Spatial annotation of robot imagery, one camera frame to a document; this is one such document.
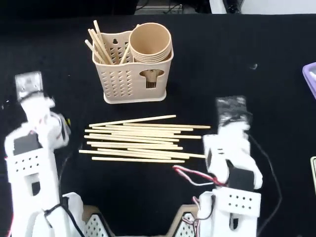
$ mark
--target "purple container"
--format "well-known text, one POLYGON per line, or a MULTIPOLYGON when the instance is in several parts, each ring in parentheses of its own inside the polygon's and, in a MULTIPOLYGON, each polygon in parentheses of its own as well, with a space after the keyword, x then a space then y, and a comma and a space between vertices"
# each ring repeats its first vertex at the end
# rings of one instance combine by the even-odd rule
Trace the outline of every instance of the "purple container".
POLYGON ((303 67, 303 76, 316 99, 316 63, 311 63, 303 67))

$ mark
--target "cable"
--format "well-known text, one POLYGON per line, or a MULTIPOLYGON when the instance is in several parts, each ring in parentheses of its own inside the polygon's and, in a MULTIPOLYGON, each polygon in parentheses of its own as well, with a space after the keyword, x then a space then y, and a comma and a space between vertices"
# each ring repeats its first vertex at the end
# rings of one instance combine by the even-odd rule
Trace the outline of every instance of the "cable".
POLYGON ((211 176, 209 176, 209 175, 207 175, 207 174, 204 174, 204 173, 199 172, 199 171, 196 171, 196 170, 187 169, 187 168, 182 167, 182 166, 180 166, 180 165, 174 165, 172 168, 173 168, 178 174, 180 174, 182 177, 184 177, 185 179, 187 179, 187 180, 188 180, 191 184, 193 184, 194 186, 204 186, 204 185, 212 185, 212 184, 215 184, 215 185, 218 185, 218 186, 224 186, 224 185, 225 185, 225 184, 219 182, 216 177, 211 177, 211 176), (205 179, 210 180, 211 182, 209 182, 209 183, 203 183, 203 184, 198 184, 198 183, 192 181, 192 179, 191 179, 185 172, 196 174, 196 175, 198 175, 198 176, 201 176, 201 177, 203 177, 203 178, 205 178, 205 179))
POLYGON ((65 207, 64 205, 62 205, 62 207, 65 210, 65 212, 69 215, 69 217, 70 217, 75 229, 78 231, 79 235, 81 237, 85 237, 84 234, 82 233, 82 231, 80 230, 79 226, 77 225, 76 220, 75 220, 74 216, 72 215, 71 211, 67 207, 65 207))
POLYGON ((164 14, 168 14, 170 13, 175 7, 179 6, 179 9, 182 7, 182 14, 183 14, 183 6, 182 4, 177 4, 177 5, 174 5, 172 8, 170 8, 170 4, 169 4, 169 10, 168 11, 165 11, 164 14))
POLYGON ((273 166, 272 166, 272 163, 271 163, 271 160, 268 156, 268 154, 262 149, 262 147, 259 145, 259 143, 250 135, 248 134, 249 138, 251 139, 251 141, 257 146, 258 150, 263 154, 263 156, 268 160, 268 163, 269 163, 269 166, 270 166, 270 169, 271 169, 271 173, 272 173, 272 176, 273 178, 275 179, 275 183, 276 183, 276 188, 277 188, 277 192, 278 192, 278 202, 276 204, 276 207, 274 208, 273 212, 270 214, 270 216, 263 222, 263 224, 261 225, 261 227, 259 228, 258 230, 258 233, 257 233, 257 236, 260 236, 260 234, 262 233, 263 229, 266 227, 266 225, 272 220, 272 218, 274 217, 274 215, 276 214, 276 212, 278 211, 278 209, 280 208, 280 205, 282 203, 282 199, 283 199, 283 196, 282 196, 282 192, 281 192, 281 187, 280 187, 280 184, 277 180, 277 176, 275 174, 275 171, 273 169, 273 166))
POLYGON ((145 6, 148 5, 148 3, 149 3, 149 0, 147 0, 147 2, 145 2, 144 5, 142 5, 141 7, 137 8, 135 11, 138 11, 138 10, 140 10, 140 9, 143 9, 145 6))

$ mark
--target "bamboo chopstick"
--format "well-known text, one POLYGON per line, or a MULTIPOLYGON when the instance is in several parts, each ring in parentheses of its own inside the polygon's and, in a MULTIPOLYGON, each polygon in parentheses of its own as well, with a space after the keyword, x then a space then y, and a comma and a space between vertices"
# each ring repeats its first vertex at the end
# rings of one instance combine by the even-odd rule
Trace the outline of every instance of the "bamboo chopstick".
POLYGON ((183 125, 183 124, 159 124, 159 123, 124 123, 126 126, 142 126, 142 127, 187 127, 196 129, 210 129, 208 125, 183 125))
POLYGON ((129 127, 92 127, 95 130, 114 130, 114 131, 131 131, 131 132, 148 132, 148 133, 181 133, 181 131, 176 130, 158 130, 158 129, 138 129, 129 127))
POLYGON ((90 37, 91 37, 91 39, 92 39, 92 42, 94 42, 94 45, 97 47, 100 56, 104 59, 104 61, 107 62, 108 60, 107 60, 107 58, 106 58, 106 56, 105 56, 105 54, 104 54, 104 52, 103 52, 101 46, 100 46, 100 45, 98 44, 98 42, 96 41, 95 36, 92 34, 91 29, 88 29, 88 32, 89 32, 89 35, 90 35, 90 37))
POLYGON ((110 58, 110 56, 109 56, 109 54, 108 54, 106 48, 104 47, 104 44, 100 41, 100 39, 98 38, 98 36, 97 36, 97 34, 95 33, 94 29, 89 29, 89 30, 91 31, 92 35, 94 36, 94 39, 93 39, 93 40, 96 40, 96 42, 97 42, 97 43, 99 44, 99 46, 101 47, 102 52, 104 53, 104 55, 106 56, 106 58, 107 58, 108 61, 109 61, 109 64, 113 65, 113 62, 112 62, 112 60, 111 60, 111 58, 110 58))
POLYGON ((90 50, 95 54, 95 56, 101 61, 101 63, 106 64, 104 59, 100 56, 100 54, 95 50, 95 48, 92 46, 92 44, 86 39, 85 44, 88 45, 90 50))
POLYGON ((143 122, 143 121, 151 121, 151 120, 158 120, 158 119, 170 119, 170 118, 175 118, 175 117, 176 115, 164 115, 164 116, 157 116, 157 117, 120 120, 120 121, 113 121, 113 122, 92 123, 92 124, 89 124, 89 127, 120 124, 120 123, 125 123, 125 122, 143 122))
POLYGON ((154 143, 130 143, 130 142, 93 142, 93 141, 87 141, 88 145, 91 144, 103 144, 103 145, 129 145, 129 146, 164 146, 164 147, 177 147, 178 145, 176 144, 154 144, 154 143))
POLYGON ((179 139, 161 138, 161 137, 139 137, 139 136, 109 135, 109 134, 99 134, 99 133, 89 133, 89 136, 131 138, 131 139, 143 139, 143 140, 154 140, 154 141, 165 141, 165 142, 179 142, 179 139))
POLYGON ((168 147, 168 146, 129 146, 129 145, 102 145, 91 144, 92 147, 98 148, 138 148, 138 149, 153 149, 153 150, 183 150, 183 147, 168 147))
MULTIPOLYGON (((112 135, 129 135, 129 136, 142 136, 140 133, 132 133, 132 132, 112 132, 112 135)), ((201 139, 201 136, 193 136, 193 135, 159 135, 159 134, 153 134, 148 135, 148 137, 155 137, 155 138, 185 138, 185 139, 201 139)))
MULTIPOLYGON (((141 126, 124 126, 124 125, 106 125, 106 127, 117 127, 117 128, 130 128, 130 129, 139 129, 139 130, 149 130, 147 127, 141 127, 141 126)), ((193 131, 193 128, 174 128, 174 127, 151 127, 150 130, 169 130, 169 131, 193 131)))
POLYGON ((143 140, 143 139, 130 139, 130 138, 118 138, 118 137, 101 137, 101 136, 87 136, 87 139, 97 139, 97 140, 110 140, 110 141, 125 141, 125 142, 143 142, 143 143, 158 143, 158 144, 173 144, 172 142, 165 141, 154 141, 154 140, 143 140))
POLYGON ((124 52, 124 54, 123 54, 123 57, 121 58, 119 64, 124 63, 125 58, 126 58, 128 52, 129 52, 129 48, 130 48, 130 43, 128 42, 128 45, 127 45, 127 47, 126 47, 126 50, 125 50, 125 52, 124 52))
POLYGON ((159 137, 160 135, 166 135, 166 136, 171 136, 174 135, 173 133, 160 133, 160 132, 155 132, 155 130, 153 132, 137 132, 137 131, 119 131, 119 130, 103 130, 103 129, 85 129, 84 132, 91 132, 91 133, 122 133, 122 134, 126 134, 126 133, 135 133, 135 134, 142 134, 142 137, 146 137, 147 135, 149 137, 154 137, 155 135, 157 137, 159 137))
MULTIPOLYGON (((127 150, 129 151, 141 151, 143 150, 144 152, 149 152, 146 151, 146 149, 137 149, 137 148, 128 148, 127 150)), ((199 154, 192 154, 192 153, 183 153, 183 152, 167 152, 167 151, 155 151, 157 154, 183 154, 185 156, 190 156, 190 157, 197 157, 197 158, 205 158, 205 155, 199 155, 199 154)))
POLYGON ((96 20, 94 20, 93 24, 94 24, 94 28, 95 28, 95 31, 97 33, 97 36, 99 37, 101 43, 104 44, 103 39, 102 39, 102 35, 101 35, 101 32, 100 32, 100 28, 99 28, 99 25, 98 25, 98 22, 96 20))
POLYGON ((92 160, 150 162, 150 163, 184 163, 184 160, 176 160, 176 159, 134 159, 134 158, 113 158, 113 157, 92 157, 92 160))
POLYGON ((121 152, 103 152, 103 151, 90 151, 90 150, 79 150, 79 153, 85 154, 99 154, 99 155, 113 155, 113 156, 123 156, 123 157, 140 157, 140 158, 150 158, 150 159, 171 159, 170 157, 159 157, 153 156, 152 154, 148 155, 146 153, 134 154, 134 153, 121 153, 121 152))
POLYGON ((103 149, 103 148, 98 148, 98 151, 102 151, 102 152, 119 152, 119 153, 123 153, 123 154, 137 154, 137 155, 150 155, 150 156, 162 156, 162 157, 170 157, 170 158, 181 158, 181 159, 189 159, 189 156, 184 156, 181 153, 177 153, 177 152, 173 152, 173 153, 155 153, 155 151, 153 150, 149 150, 149 152, 138 152, 138 151, 123 151, 123 150, 114 150, 114 149, 103 149))

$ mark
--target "red and white wire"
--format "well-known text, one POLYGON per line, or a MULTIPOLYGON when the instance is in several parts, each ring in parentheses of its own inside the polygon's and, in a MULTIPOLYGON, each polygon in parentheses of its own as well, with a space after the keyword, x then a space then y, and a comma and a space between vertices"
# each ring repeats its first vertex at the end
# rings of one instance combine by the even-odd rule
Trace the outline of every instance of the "red and white wire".
POLYGON ((188 180, 191 184, 193 184, 194 186, 204 186, 204 185, 212 185, 212 184, 216 184, 216 185, 219 185, 219 186, 224 186, 225 185, 225 184, 219 182, 216 177, 211 177, 211 176, 209 176, 207 174, 204 174, 202 172, 199 172, 197 170, 188 169, 188 168, 185 168, 185 167, 180 166, 180 165, 174 165, 173 169, 178 174, 180 174, 182 177, 184 177, 186 180, 188 180), (202 183, 202 184, 196 183, 185 172, 196 174, 196 175, 201 176, 201 177, 203 177, 203 178, 205 178, 205 179, 207 179, 207 180, 209 180, 211 182, 209 182, 209 183, 202 183))

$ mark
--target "black fabric surface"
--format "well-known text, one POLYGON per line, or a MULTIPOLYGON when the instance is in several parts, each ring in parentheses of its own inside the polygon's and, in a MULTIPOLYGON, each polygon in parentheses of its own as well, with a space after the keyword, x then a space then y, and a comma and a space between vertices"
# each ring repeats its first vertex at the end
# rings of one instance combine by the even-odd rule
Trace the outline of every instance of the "black fabric surface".
MULTIPOLYGON (((95 122, 176 114, 176 119, 166 122, 216 125, 215 98, 244 95, 253 113, 250 132, 270 155, 283 193, 280 210, 262 236, 315 236, 310 158, 316 154, 316 101, 302 76, 302 67, 316 61, 315 15, 100 18, 104 32, 159 22, 173 38, 175 56, 167 98, 121 105, 103 100, 91 53, 84 44, 92 20, 0 25, 1 144, 25 121, 22 109, 14 104, 14 75, 19 73, 42 71, 44 89, 55 98, 56 110, 72 121, 76 146, 84 142, 84 128, 95 122)), ((188 152, 202 153, 201 141, 182 145, 188 152)), ((3 147, 1 156, 5 156, 3 147)), ((255 146, 252 156, 264 178, 260 225, 274 209, 277 191, 268 162, 255 146)), ((63 155, 56 153, 56 160, 60 168, 63 155)), ((192 158, 185 166, 206 172, 202 159, 192 158)), ((0 171, 2 236, 12 214, 2 159, 0 171)), ((168 164, 92 162, 89 155, 78 154, 70 159, 62 183, 63 193, 77 192, 84 204, 99 207, 116 235, 165 234, 180 205, 192 203, 193 195, 206 190, 191 186, 168 164)))

